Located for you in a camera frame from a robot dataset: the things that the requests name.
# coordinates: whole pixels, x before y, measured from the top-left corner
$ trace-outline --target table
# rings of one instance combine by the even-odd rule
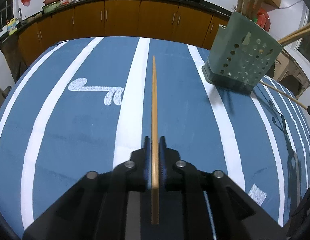
[[[295,103],[261,84],[244,95],[207,83],[208,50],[97,37],[48,48],[0,110],[0,212],[20,237],[85,173],[112,170],[151,136],[153,55],[167,146],[227,173],[279,225],[288,220],[310,182],[310,132]]]

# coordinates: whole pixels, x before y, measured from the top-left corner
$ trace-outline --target black countertop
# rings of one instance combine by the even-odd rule
[[[56,8],[54,11],[52,11],[52,12],[50,12],[48,14],[43,14],[42,16],[40,16],[40,17],[36,18],[35,20],[33,20],[32,22],[27,23],[27,24],[25,24],[23,26],[21,26],[21,23],[19,23],[17,25],[17,31],[15,32],[15,35],[18,35],[19,33],[23,32],[26,28],[28,28],[34,22],[39,22],[39,21],[43,20],[44,18],[46,18],[46,17],[48,17],[50,15],[53,15],[55,13],[58,13],[58,12],[61,12],[61,11],[64,11],[64,10],[67,10],[69,8],[75,7],[75,6],[80,5],[80,4],[96,2],[96,1],[101,1],[101,0],[80,0],[80,1],[77,1],[77,2],[69,3],[69,4],[62,5],[62,6],[58,7],[58,8]],[[204,1],[204,0],[202,0],[200,3],[193,2],[193,1],[190,1],[190,0],[162,0],[162,1],[180,3],[180,4],[183,4],[183,5],[187,5],[189,7],[195,8],[195,9],[199,9],[199,10],[202,10],[202,11],[214,13],[215,15],[218,15],[218,16],[226,18],[226,19],[228,19],[231,16],[231,12],[229,10],[226,10],[226,9],[216,5],[216,4],[213,4],[213,3],[210,3],[210,2],[207,2],[207,1]],[[9,36],[8,36],[8,32],[7,32],[7,33],[5,33],[4,35],[2,35],[0,37],[0,43],[4,42],[8,38],[9,38]]]

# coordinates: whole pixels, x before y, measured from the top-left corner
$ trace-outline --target metal screw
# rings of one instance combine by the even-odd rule
[[[217,171],[214,171],[213,175],[219,179],[224,176],[224,173],[223,171],[217,170]]]
[[[95,179],[98,176],[98,173],[95,171],[90,171],[89,173],[86,174],[86,177],[88,179]]]
[[[177,161],[176,162],[176,166],[179,168],[185,167],[186,166],[186,162],[185,161]]]
[[[127,161],[127,162],[125,162],[125,167],[126,168],[133,168],[135,166],[135,162],[133,162],[133,161]]]

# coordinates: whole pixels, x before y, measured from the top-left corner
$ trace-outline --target perforated basket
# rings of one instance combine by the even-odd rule
[[[233,12],[227,27],[218,27],[203,73],[208,82],[250,93],[281,50],[264,29]]]

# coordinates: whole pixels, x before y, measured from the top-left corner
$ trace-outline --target wooden cabinet door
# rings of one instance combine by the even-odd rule
[[[74,8],[54,14],[52,18],[52,27],[57,41],[75,39],[74,25]]]
[[[44,52],[48,47],[52,46],[57,42],[57,36],[52,27],[52,17],[49,16],[46,19],[37,23],[40,43],[42,46],[42,52]]]
[[[213,45],[213,41],[218,31],[219,24],[226,26],[227,23],[228,23],[228,20],[219,18],[217,16],[213,16],[211,23],[208,27],[207,33],[206,33],[206,37],[203,43],[203,48],[211,49]]]
[[[33,23],[19,35],[18,46],[25,64],[30,66],[42,52],[37,23]]]
[[[138,36],[171,40],[177,10],[177,4],[142,0],[138,19]]]
[[[210,13],[180,6],[172,40],[201,47],[212,16]]]
[[[105,35],[138,36],[138,15],[141,0],[105,1]]]
[[[76,6],[74,27],[77,38],[105,36],[104,1]]]

